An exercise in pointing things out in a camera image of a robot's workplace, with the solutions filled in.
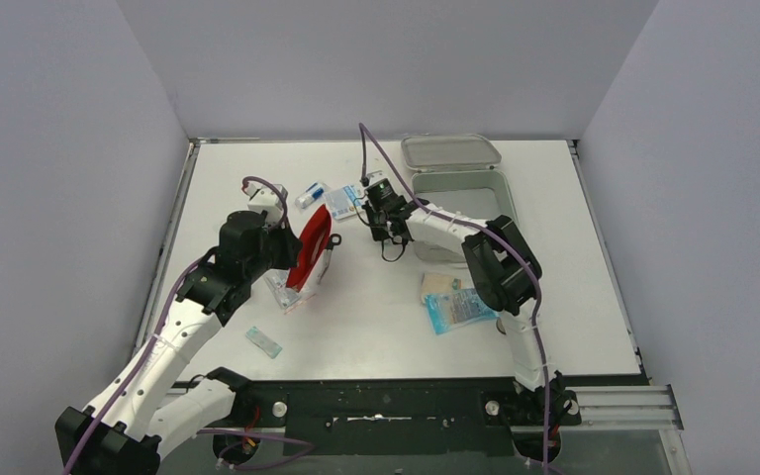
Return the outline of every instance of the small bottle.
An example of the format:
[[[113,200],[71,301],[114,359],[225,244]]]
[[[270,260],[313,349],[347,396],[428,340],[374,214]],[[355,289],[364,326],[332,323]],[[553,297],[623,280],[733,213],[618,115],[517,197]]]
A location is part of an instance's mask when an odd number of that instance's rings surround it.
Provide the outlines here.
[[[308,206],[316,203],[318,199],[322,198],[322,195],[325,194],[327,189],[328,185],[321,181],[310,185],[310,188],[308,188],[307,191],[296,198],[296,206],[299,207],[299,209],[304,210]]]

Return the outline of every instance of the screw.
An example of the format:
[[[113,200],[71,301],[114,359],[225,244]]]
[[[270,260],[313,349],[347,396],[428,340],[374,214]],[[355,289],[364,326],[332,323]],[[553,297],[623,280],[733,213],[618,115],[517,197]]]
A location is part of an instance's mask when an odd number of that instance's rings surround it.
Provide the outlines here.
[[[500,413],[500,403],[496,401],[488,401],[485,404],[485,414],[488,416],[497,416]]]
[[[287,405],[282,401],[278,401],[272,405],[272,416],[276,418],[283,418],[287,415]]]

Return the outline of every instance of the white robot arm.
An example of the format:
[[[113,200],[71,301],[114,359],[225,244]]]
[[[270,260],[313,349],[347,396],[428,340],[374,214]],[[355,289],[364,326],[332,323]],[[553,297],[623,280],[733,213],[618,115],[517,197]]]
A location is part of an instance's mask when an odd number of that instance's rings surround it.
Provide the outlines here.
[[[464,253],[477,293],[486,305],[501,312],[515,379],[530,391],[543,386],[543,361],[532,331],[531,311],[528,305],[523,306],[534,295],[532,281],[515,259],[505,255],[505,249],[479,231],[487,229],[501,236],[539,278],[540,264],[512,220],[505,216],[488,222],[474,220],[447,213],[429,202],[421,208],[398,196],[386,178],[371,183],[365,194],[363,209],[374,240],[397,238],[403,245],[420,240]],[[448,221],[439,214],[453,218]],[[549,374],[555,374],[552,365],[548,369]]]
[[[219,245],[185,276],[160,333],[152,337],[154,341],[82,411],[68,408],[57,420],[60,454],[66,467],[73,465],[72,475],[155,473],[167,453],[236,407],[248,381],[218,368],[195,389],[157,409],[197,351],[249,298],[251,284],[269,269],[296,265],[301,242],[285,223],[280,206],[283,196],[275,191],[245,184],[244,192],[251,197],[250,211],[228,216]],[[277,191],[285,195],[283,189]],[[539,346],[532,334],[530,311],[523,308],[534,295],[531,280],[514,259],[500,255],[503,249],[469,226],[474,223],[500,235],[539,277],[539,263],[514,223],[506,217],[485,222],[457,216],[459,222],[465,222],[462,226],[455,220],[439,219],[439,207],[427,204],[421,209],[407,203],[394,193],[388,180],[372,184],[366,193],[364,208],[375,240],[396,237],[462,250],[479,296],[502,312],[515,379],[532,392],[540,391],[546,381]],[[146,351],[149,354],[142,358]],[[126,391],[120,392],[131,375]],[[101,410],[109,404],[108,411]],[[75,451],[79,453],[75,447],[81,442],[82,453],[72,457]]]
[[[178,292],[171,292],[176,301],[162,315],[159,334],[82,411],[67,408],[56,421],[66,473],[155,473],[161,457],[231,412],[248,380],[224,368],[157,408],[191,358],[248,300],[251,284],[269,269],[297,265],[302,244],[284,217],[286,192],[267,186],[244,182],[250,211],[227,217],[219,245],[191,267]]]

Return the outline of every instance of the white wall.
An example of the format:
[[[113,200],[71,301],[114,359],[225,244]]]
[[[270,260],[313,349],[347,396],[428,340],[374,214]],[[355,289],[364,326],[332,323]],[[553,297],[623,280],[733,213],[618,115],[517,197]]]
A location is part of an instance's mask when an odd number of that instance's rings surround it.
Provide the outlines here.
[[[661,0],[579,152],[695,473],[760,474],[760,1]]]
[[[190,137],[578,138],[656,0],[118,0]]]
[[[124,365],[187,143],[113,0],[0,2],[0,473]]]

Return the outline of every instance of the purple cable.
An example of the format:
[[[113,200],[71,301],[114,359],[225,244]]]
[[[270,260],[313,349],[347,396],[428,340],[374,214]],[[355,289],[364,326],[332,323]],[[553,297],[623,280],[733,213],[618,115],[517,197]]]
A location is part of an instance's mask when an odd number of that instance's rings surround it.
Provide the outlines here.
[[[255,183],[260,183],[261,185],[269,188],[272,190],[272,193],[275,193],[275,196],[278,197],[278,200],[281,202],[281,206],[283,207],[283,214],[281,215],[281,219],[278,220],[278,223],[275,223],[275,225],[272,228],[278,228],[284,223],[287,224],[287,226],[290,226],[289,221],[287,221],[287,197],[284,196],[283,193],[281,193],[278,188],[275,187],[272,183],[269,183],[268,181],[264,180],[263,178],[258,178],[257,176],[247,176],[243,179],[243,189],[245,190],[248,186],[249,182],[253,181]]]
[[[525,459],[528,460],[529,462],[535,464],[535,465],[541,465],[541,466],[543,465],[543,463],[540,460],[534,460],[531,457],[526,457]],[[557,473],[558,475],[566,475],[566,472],[564,472],[563,470],[561,470],[560,468],[558,468],[558,467],[556,467],[554,465],[549,465],[548,467],[544,468],[543,470],[552,470],[553,472]]]
[[[520,257],[520,254],[514,250],[513,247],[511,247],[507,242],[505,242],[504,239],[497,236],[487,228],[483,226],[479,226],[476,223],[471,223],[469,221],[463,221],[463,220],[456,220],[453,217],[444,215],[442,213],[434,212],[429,210],[424,203],[421,202],[421,200],[418,199],[417,196],[415,196],[415,193],[412,191],[412,188],[409,187],[409,185],[406,183],[404,178],[401,176],[400,172],[398,172],[398,168],[395,166],[394,163],[392,163],[392,159],[389,158],[389,154],[386,153],[386,150],[383,149],[382,146],[380,146],[380,142],[377,141],[377,139],[374,138],[374,136],[371,134],[371,132],[368,130],[367,127],[365,127],[365,124],[359,123],[359,131],[362,135],[362,143],[363,143],[363,155],[362,155],[362,177],[365,178],[365,167],[366,162],[368,161],[368,155],[365,152],[365,138],[368,137],[372,143],[374,143],[374,146],[377,147],[377,150],[380,152],[381,155],[383,155],[383,158],[386,159],[386,163],[389,164],[389,167],[392,169],[392,172],[395,174],[395,176],[398,178],[398,181],[401,183],[401,185],[404,187],[404,190],[406,190],[407,194],[412,198],[412,201],[418,205],[419,208],[422,210],[430,213],[432,216],[438,217],[442,220],[445,220],[450,223],[458,223],[459,225],[466,226],[468,228],[473,228],[474,230],[481,231],[485,235],[487,235],[489,238],[495,240],[500,246],[503,247],[503,249],[506,250],[508,254],[511,255],[519,264],[520,267],[522,267],[522,271],[525,272],[525,275],[528,276],[528,280],[531,281],[531,285],[534,287],[534,308],[531,310],[531,329],[534,333],[534,339],[537,341],[537,347],[540,350],[540,361],[543,365],[543,473],[549,473],[549,408],[551,406],[550,401],[550,395],[549,395],[549,370],[546,367],[546,351],[543,349],[543,338],[540,336],[540,330],[537,329],[537,312],[540,310],[540,303],[543,300],[542,292],[540,291],[540,282],[537,280],[537,277],[534,275],[534,272],[531,271],[531,267],[528,265],[525,260],[523,260],[522,257]]]
[[[252,466],[243,466],[243,465],[237,465],[235,466],[235,470],[240,471],[251,471],[251,470],[267,470],[270,468],[280,467],[282,465],[286,465],[293,460],[298,460],[299,458],[307,455],[308,453],[312,452],[314,448],[316,448],[315,445],[305,441],[305,440],[299,440],[296,438],[289,438],[289,437],[283,437],[281,435],[275,435],[274,433],[262,433],[262,432],[246,432],[244,430],[234,430],[229,428],[203,428],[202,430],[198,431],[197,434],[214,434],[214,435],[235,435],[238,437],[249,437],[249,438],[257,438],[260,440],[272,440],[276,442],[283,442],[283,443],[292,443],[294,445],[303,445],[306,446],[304,450],[301,452],[298,452],[296,454],[290,455],[287,458],[283,458],[281,460],[276,460],[274,462],[267,462],[262,463],[260,465],[252,465]],[[238,443],[234,443],[232,445],[229,445],[228,447],[224,448],[220,451],[220,453],[217,455],[218,458],[223,458],[223,455],[226,454],[229,450],[235,448],[236,446],[242,444],[243,442],[240,441]]]
[[[103,408],[101,408],[100,412],[94,416],[94,421],[92,421],[91,424],[89,424],[89,427],[86,428],[86,432],[83,433],[83,435],[80,437],[80,440],[77,441],[77,445],[74,446],[74,450],[71,451],[71,456],[68,457],[68,461],[65,463],[65,467],[62,469],[62,475],[69,475],[71,473],[71,470],[77,463],[77,459],[80,458],[80,453],[82,453],[83,449],[86,447],[86,443],[88,443],[88,440],[91,437],[92,433],[94,433],[94,430],[98,425],[100,425],[100,423],[103,421],[103,418],[106,416],[106,413],[112,409],[112,406],[116,401],[118,401],[118,398],[121,397],[121,394],[124,393],[124,391],[127,389],[127,386],[129,386],[133,379],[135,379],[136,375],[139,374],[139,371],[141,371],[144,363],[152,353],[152,349],[155,347],[155,336],[161,333],[161,330],[164,328],[164,324],[167,321],[167,313],[170,311],[170,304],[173,302],[173,297],[176,295],[176,292],[179,290],[179,287],[182,285],[185,277],[196,268],[197,264],[199,264],[199,259],[189,265],[185,271],[182,272],[179,278],[176,279],[176,282],[170,289],[170,293],[167,294],[167,300],[164,302],[164,307],[161,309],[161,314],[158,316],[158,322],[155,324],[155,331],[149,337],[149,340],[144,346],[144,351],[142,352],[141,357],[139,357],[136,365],[133,366],[133,370],[130,371],[130,374],[128,374],[127,377],[124,378],[124,381],[122,381],[118,386],[118,389],[112,393],[109,401],[107,401],[106,404],[103,405]]]

